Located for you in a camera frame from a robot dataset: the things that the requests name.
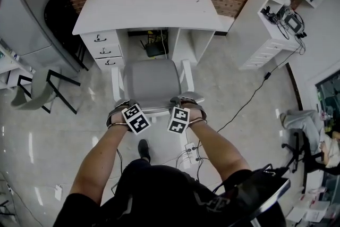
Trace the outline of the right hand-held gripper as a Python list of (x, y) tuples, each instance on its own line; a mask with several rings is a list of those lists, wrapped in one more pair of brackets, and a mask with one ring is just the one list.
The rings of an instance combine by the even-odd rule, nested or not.
[(171, 117), (167, 127), (168, 132), (182, 134), (194, 123), (206, 120), (206, 112), (194, 99), (173, 97), (170, 103), (174, 107), (171, 110)]

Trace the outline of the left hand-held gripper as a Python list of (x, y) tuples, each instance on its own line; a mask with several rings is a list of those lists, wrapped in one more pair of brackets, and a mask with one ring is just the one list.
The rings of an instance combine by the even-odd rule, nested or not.
[[(112, 122), (112, 116), (116, 113), (121, 113), (123, 122)], [(133, 132), (135, 135), (144, 132), (151, 126), (149, 120), (140, 108), (140, 104), (134, 99), (119, 100), (115, 108), (109, 113), (106, 120), (107, 128), (109, 129), (117, 125), (127, 127), (128, 131)]]

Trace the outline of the grey white armchair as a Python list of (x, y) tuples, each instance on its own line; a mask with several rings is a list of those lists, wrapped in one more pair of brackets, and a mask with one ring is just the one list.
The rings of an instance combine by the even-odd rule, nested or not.
[(153, 123), (169, 114), (174, 97), (191, 98), (197, 103), (205, 100), (194, 91), (189, 60), (182, 60), (179, 68), (168, 59), (132, 61), (122, 69), (112, 68), (111, 75), (114, 101), (138, 102)]

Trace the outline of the person's right forearm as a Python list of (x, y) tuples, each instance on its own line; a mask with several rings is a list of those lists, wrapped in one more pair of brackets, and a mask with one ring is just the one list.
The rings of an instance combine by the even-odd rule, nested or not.
[(205, 121), (194, 123), (190, 128), (202, 143), (207, 158), (222, 181), (237, 171), (249, 169), (248, 163), (238, 149)]

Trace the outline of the person's left forearm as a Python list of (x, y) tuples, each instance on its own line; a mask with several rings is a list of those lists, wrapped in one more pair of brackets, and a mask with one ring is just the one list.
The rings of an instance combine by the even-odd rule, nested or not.
[[(123, 122), (121, 113), (112, 122)], [(107, 181), (112, 172), (116, 151), (128, 128), (117, 125), (107, 129), (95, 147), (86, 155), (74, 179), (70, 194), (82, 194), (101, 204)]]

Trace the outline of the white desk with drawers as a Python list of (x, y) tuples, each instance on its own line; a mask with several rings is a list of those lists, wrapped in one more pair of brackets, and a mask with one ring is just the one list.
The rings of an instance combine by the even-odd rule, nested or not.
[(130, 31), (168, 33), (167, 58), (197, 65), (222, 24), (211, 0), (86, 0), (73, 28), (101, 70), (148, 59)]

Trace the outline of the light grey black-legged chair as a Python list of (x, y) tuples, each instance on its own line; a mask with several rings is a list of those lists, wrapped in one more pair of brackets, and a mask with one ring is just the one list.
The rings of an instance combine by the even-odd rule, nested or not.
[(39, 69), (33, 74), (32, 78), (20, 75), (11, 106), (16, 110), (23, 111), (34, 111), (42, 108), (50, 113), (45, 105), (58, 97), (74, 114), (77, 114), (76, 109), (59, 91), (62, 80), (75, 86), (81, 86), (81, 83), (62, 75), (61, 69), (58, 67)]

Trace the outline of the white shelf unit with drawers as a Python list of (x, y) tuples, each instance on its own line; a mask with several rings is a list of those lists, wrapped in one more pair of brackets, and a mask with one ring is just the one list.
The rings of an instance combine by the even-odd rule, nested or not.
[[(295, 12), (292, 4), (284, 6), (285, 1), (248, 0), (244, 5), (228, 34), (229, 43), (235, 49), (235, 63), (240, 69), (258, 69), (281, 51), (300, 51), (301, 40), (285, 25), (284, 18), (288, 14), (296, 15), (302, 22), (301, 33), (305, 32), (307, 17), (300, 11)], [(322, 2), (323, 0), (302, 0), (300, 7), (314, 13)], [(277, 24), (271, 24), (261, 14), (260, 11), (266, 6), (270, 6), (270, 11), (277, 14)]]

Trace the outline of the black folding chair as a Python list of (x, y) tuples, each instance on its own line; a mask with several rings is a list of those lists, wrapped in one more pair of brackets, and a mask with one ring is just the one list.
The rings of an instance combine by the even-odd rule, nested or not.
[(88, 70), (83, 63), (86, 46), (80, 35), (72, 34), (78, 17), (71, 0), (49, 0), (45, 6), (45, 23), (54, 37), (83, 69)]

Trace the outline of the black office chair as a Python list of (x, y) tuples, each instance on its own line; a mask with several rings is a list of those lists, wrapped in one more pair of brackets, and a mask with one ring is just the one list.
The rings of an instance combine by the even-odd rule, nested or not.
[(309, 142), (301, 130), (286, 131), (281, 147), (288, 152), (285, 176), (290, 179), (291, 194), (304, 194), (325, 187), (320, 200), (340, 198), (340, 165), (326, 168), (323, 152), (312, 155)]

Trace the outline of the person's left black shoe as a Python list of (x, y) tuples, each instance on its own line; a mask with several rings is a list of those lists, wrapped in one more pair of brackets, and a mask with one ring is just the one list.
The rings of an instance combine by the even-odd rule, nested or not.
[(138, 152), (140, 158), (150, 163), (151, 157), (149, 153), (149, 146), (145, 139), (141, 139), (138, 143)]

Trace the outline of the black router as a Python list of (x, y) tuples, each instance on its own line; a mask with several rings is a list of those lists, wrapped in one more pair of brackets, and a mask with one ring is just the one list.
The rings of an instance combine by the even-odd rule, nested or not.
[(167, 57), (168, 55), (168, 45), (165, 41), (154, 42), (149, 44), (144, 44), (142, 40), (140, 40), (143, 49), (146, 51), (148, 57), (156, 57), (164, 55)]

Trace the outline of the white rectangular panel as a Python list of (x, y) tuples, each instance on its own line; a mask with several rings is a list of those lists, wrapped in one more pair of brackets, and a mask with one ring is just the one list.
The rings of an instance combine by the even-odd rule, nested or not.
[(220, 29), (217, 29), (214, 33), (215, 36), (226, 36), (229, 32), (232, 24), (234, 23), (235, 19), (230, 16), (219, 15), (219, 20), (222, 24)]

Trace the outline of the person's black clothed torso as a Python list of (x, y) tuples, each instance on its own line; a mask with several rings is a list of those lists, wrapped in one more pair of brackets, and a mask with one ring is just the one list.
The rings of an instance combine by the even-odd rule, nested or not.
[[(252, 173), (233, 173), (222, 184), (225, 192)], [(227, 227), (208, 208), (217, 196), (185, 172), (140, 158), (123, 171), (107, 202), (69, 194), (53, 227)]]

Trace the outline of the black flat board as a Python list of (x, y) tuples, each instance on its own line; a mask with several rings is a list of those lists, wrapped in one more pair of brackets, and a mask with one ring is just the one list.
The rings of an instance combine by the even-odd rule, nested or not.
[(284, 177), (287, 171), (268, 164), (217, 196), (208, 208), (227, 227), (286, 227), (278, 200), (291, 186)]

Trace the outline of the black small gadgets cluster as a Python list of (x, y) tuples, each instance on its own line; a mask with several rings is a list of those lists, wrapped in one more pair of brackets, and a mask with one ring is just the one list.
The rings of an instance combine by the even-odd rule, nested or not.
[(270, 6), (262, 8), (260, 12), (271, 24), (277, 24), (278, 22), (277, 14), (270, 11)]

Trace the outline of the silver grey refrigerator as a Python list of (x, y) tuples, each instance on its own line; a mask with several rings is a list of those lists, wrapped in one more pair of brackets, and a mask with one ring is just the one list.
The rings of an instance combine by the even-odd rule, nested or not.
[(0, 39), (33, 69), (57, 66), (64, 75), (75, 77), (81, 66), (45, 23), (48, 1), (0, 0)]

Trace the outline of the small black screen device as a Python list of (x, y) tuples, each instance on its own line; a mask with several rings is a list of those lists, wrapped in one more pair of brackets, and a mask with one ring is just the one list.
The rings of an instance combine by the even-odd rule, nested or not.
[(299, 33), (302, 29), (302, 22), (294, 14), (288, 14), (284, 22), (294, 33)]

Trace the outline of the black framed window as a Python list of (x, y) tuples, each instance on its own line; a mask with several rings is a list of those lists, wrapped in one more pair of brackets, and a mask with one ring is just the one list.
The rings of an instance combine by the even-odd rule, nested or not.
[(340, 133), (340, 70), (316, 84), (325, 133)]

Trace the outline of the white cardboard boxes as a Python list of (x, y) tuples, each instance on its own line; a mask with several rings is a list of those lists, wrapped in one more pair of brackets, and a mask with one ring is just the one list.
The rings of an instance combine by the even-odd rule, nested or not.
[(319, 223), (326, 215), (329, 201), (319, 201), (314, 195), (301, 195), (288, 213), (286, 219), (298, 223), (301, 220)]

